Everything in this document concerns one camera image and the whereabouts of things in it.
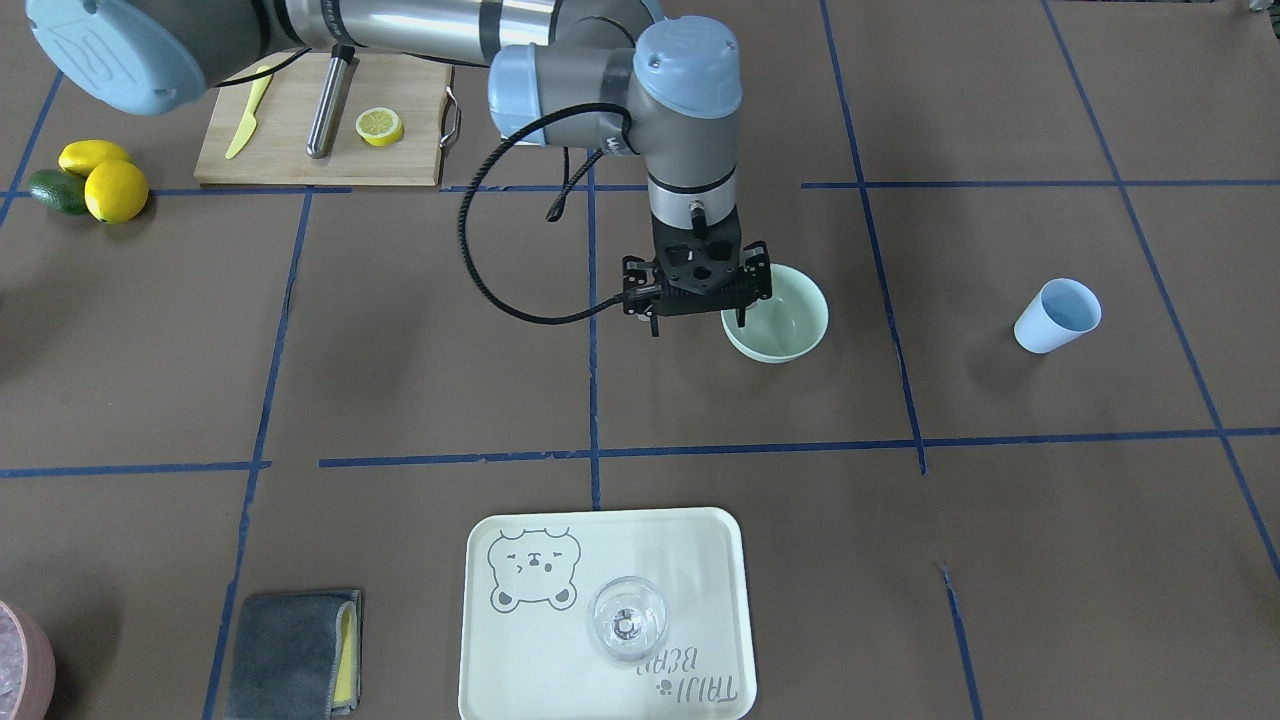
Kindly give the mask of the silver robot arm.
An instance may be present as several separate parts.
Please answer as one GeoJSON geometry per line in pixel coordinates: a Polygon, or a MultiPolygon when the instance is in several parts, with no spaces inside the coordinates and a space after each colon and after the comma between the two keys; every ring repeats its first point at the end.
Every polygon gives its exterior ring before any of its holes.
{"type": "Polygon", "coordinates": [[[663,316],[748,310],[773,295],[769,252],[742,242],[736,199],[740,46],[724,23],[667,15],[658,1],[28,1],[35,40],[82,90],[136,115],[168,113],[275,53],[399,53],[488,72],[500,143],[457,215],[463,264],[488,302],[539,325],[620,306],[663,316]],[[468,246],[490,169],[527,142],[646,168],[653,256],[623,260],[622,290],[541,316],[499,300],[468,246]]]}

